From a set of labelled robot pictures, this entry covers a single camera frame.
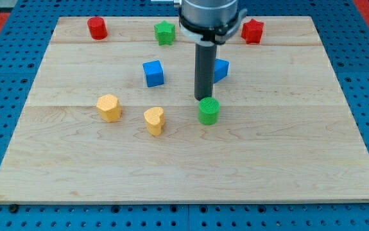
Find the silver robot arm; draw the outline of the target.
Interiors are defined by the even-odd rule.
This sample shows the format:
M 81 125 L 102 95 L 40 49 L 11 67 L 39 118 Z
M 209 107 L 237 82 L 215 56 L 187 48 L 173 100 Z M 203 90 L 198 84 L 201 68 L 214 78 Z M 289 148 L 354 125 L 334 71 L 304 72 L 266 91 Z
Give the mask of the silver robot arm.
M 217 48 L 238 31 L 247 16 L 238 0 L 151 0 L 178 8 L 181 32 L 195 42 L 194 97 L 211 97 Z

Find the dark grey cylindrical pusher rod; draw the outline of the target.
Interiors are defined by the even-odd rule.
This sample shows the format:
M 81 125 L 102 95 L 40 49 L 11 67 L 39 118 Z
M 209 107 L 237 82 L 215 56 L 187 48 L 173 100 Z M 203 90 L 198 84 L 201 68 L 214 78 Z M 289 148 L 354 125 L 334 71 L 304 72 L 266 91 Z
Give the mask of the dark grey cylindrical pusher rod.
M 198 101 L 212 96 L 216 51 L 217 45 L 195 46 L 194 97 Z

